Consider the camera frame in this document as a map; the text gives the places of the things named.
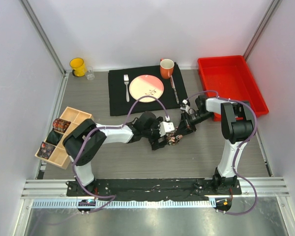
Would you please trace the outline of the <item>floral rose necktie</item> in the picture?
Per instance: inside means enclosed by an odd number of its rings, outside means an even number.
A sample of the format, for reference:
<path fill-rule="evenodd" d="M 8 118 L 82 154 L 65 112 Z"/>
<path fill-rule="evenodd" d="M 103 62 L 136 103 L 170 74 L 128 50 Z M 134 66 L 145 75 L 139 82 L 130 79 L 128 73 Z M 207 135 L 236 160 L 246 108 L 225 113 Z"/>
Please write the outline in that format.
<path fill-rule="evenodd" d="M 180 142 L 180 140 L 182 139 L 182 137 L 183 136 L 181 134 L 176 135 L 174 133 L 169 133 L 169 134 L 165 135 L 167 144 L 169 146 L 178 144 Z"/>

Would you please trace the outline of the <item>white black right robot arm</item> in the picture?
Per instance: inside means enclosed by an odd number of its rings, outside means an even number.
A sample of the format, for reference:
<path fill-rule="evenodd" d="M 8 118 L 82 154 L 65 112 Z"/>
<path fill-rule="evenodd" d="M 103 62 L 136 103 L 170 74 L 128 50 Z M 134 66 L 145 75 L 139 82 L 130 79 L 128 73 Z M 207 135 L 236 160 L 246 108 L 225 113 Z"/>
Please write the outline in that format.
<path fill-rule="evenodd" d="M 256 132 L 256 115 L 249 102 L 199 95 L 195 103 L 198 108 L 196 111 L 189 107 L 188 99 L 182 102 L 181 120 L 174 137 L 178 141 L 182 136 L 195 132 L 197 124 L 213 117 L 214 114 L 221 116 L 221 131 L 225 144 L 211 186 L 217 194 L 224 194 L 236 186 L 241 154 Z"/>

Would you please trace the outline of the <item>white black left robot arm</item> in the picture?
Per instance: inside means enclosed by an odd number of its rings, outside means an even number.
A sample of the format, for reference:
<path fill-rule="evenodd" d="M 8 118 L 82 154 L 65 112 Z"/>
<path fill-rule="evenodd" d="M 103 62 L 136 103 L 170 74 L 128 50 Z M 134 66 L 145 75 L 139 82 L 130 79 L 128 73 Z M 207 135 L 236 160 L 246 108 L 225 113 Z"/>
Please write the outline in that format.
<path fill-rule="evenodd" d="M 88 118 L 78 125 L 62 142 L 72 163 L 75 163 L 74 174 L 78 182 L 78 191 L 90 196 L 95 190 L 95 177 L 91 160 L 102 145 L 111 143 L 130 144 L 148 139 L 151 149 L 157 150 L 168 144 L 166 136 L 161 136 L 162 117 L 152 112 L 144 112 L 139 118 L 127 122 L 124 127 L 104 126 Z"/>

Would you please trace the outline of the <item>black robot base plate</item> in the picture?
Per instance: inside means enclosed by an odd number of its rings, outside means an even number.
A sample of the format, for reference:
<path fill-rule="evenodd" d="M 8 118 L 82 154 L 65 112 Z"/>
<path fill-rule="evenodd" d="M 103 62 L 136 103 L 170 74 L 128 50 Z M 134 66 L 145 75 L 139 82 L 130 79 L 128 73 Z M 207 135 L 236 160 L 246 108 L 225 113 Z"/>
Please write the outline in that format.
<path fill-rule="evenodd" d="M 76 181 L 67 181 L 68 197 L 88 197 L 89 193 L 108 201 L 160 202 L 201 201 L 209 195 L 241 195 L 237 180 L 233 186 L 216 187 L 211 179 L 205 178 L 142 178 L 142 179 L 95 179 L 85 191 Z"/>

